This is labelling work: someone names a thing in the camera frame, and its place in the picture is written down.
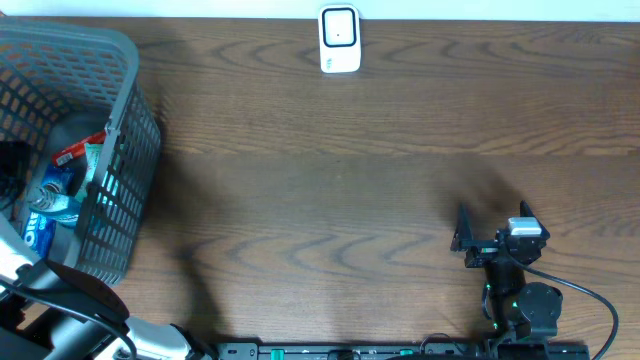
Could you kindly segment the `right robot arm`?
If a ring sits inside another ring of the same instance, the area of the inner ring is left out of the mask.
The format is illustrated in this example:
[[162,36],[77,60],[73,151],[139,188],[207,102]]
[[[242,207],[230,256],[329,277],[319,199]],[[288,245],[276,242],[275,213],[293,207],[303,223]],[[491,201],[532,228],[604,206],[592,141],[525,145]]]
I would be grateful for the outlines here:
[[465,254],[467,268],[484,270],[485,313],[499,333],[512,332],[518,340],[544,340],[557,334],[562,293],[525,279],[525,268],[541,257],[549,238],[524,201],[520,214],[509,218],[489,240],[474,237],[466,208],[459,208],[451,250]]

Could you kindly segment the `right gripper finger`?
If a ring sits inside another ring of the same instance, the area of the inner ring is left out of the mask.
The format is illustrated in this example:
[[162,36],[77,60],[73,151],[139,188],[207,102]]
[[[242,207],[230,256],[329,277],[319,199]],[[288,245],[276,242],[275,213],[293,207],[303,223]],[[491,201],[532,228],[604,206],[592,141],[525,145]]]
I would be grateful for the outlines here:
[[522,200],[519,204],[519,216],[535,218],[533,211],[525,200]]
[[474,237],[470,219],[464,205],[460,205],[457,211],[456,226],[450,246],[454,252],[468,251],[474,245]]

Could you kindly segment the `white wipes packet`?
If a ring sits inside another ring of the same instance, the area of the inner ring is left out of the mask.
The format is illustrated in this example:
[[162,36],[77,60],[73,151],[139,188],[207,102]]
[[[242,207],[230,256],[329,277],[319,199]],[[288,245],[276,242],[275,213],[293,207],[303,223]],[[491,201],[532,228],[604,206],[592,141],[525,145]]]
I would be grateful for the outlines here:
[[86,143],[84,145],[84,149],[85,149],[87,167],[86,167],[84,179],[75,195],[75,198],[79,202],[83,202],[88,195],[88,185],[92,181],[95,171],[98,167],[103,145]]

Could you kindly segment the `red coffee stick sachet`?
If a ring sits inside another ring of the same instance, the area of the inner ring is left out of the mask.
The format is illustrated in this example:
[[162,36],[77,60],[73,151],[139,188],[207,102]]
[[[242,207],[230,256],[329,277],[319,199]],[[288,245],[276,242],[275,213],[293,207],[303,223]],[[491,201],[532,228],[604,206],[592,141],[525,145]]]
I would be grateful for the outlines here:
[[88,136],[68,147],[55,153],[52,157],[52,164],[57,167],[61,167],[71,160],[80,158],[85,154],[86,144],[103,144],[106,139],[106,131],[102,130],[91,136]]

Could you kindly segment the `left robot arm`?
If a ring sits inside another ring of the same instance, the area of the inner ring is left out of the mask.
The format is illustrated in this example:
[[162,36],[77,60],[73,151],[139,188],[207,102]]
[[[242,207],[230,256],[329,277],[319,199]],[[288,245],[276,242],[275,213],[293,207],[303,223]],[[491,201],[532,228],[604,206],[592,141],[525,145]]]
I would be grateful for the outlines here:
[[216,349],[176,325],[130,315],[102,280],[32,251],[1,222],[4,359],[215,359]]

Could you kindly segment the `blue mouthwash bottle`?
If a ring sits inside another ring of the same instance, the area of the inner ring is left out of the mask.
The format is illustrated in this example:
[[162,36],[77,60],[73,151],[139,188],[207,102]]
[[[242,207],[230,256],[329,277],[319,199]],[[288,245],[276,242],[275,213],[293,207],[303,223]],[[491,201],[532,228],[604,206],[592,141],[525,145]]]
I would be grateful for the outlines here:
[[32,212],[52,219],[62,226],[74,228],[79,220],[81,203],[74,197],[36,187],[26,197]]

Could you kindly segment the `blue Oreo pack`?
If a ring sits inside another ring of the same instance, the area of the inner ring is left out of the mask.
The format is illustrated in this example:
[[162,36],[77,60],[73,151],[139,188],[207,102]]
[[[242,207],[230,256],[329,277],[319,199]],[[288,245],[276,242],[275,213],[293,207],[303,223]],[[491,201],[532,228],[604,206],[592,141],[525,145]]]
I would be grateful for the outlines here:
[[[73,169],[49,164],[40,186],[54,193],[67,194],[74,175]],[[22,238],[31,250],[41,258],[45,258],[51,248],[55,231],[55,220],[31,211]]]

